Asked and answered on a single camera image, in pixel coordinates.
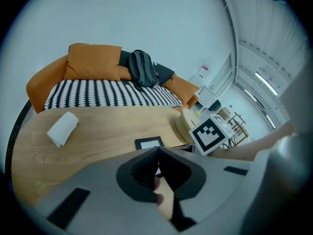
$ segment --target backpack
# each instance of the backpack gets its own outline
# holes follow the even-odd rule
[[[142,50],[134,50],[128,56],[128,67],[135,87],[153,87],[158,83],[158,77],[150,56]]]

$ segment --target beige round object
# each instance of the beige round object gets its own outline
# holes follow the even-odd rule
[[[183,109],[180,116],[176,119],[177,130],[188,143],[194,142],[189,131],[199,123],[200,121],[189,109]]]

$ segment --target round wooden tabletop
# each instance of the round wooden tabletop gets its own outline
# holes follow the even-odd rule
[[[57,148],[46,134],[67,111],[79,123]],[[20,130],[12,157],[12,184],[20,201],[35,206],[50,190],[83,167],[135,151],[136,139],[161,136],[164,146],[186,144],[175,121],[178,111],[163,106],[57,108],[43,111]]]

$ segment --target fluorescent light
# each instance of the fluorescent light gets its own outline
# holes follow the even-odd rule
[[[252,96],[252,95],[250,94],[250,92],[248,92],[246,89],[245,89],[245,92],[248,93],[249,96],[250,96],[254,101],[256,101],[256,99],[254,98],[254,96]]]
[[[268,118],[268,120],[270,121],[270,123],[272,124],[273,128],[276,129],[275,125],[273,124],[272,120],[270,120],[269,116],[266,115],[266,117]]]
[[[274,93],[275,96],[278,95],[278,93],[276,92],[276,90],[274,90],[274,88],[263,78],[260,76],[259,73],[255,73],[255,75],[263,82],[265,83],[265,85]]]

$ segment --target black and white patterned blanket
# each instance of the black and white patterned blanket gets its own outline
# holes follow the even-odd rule
[[[168,89],[155,85],[138,91],[131,81],[63,80],[55,85],[44,110],[86,106],[155,106],[181,107],[181,100]]]

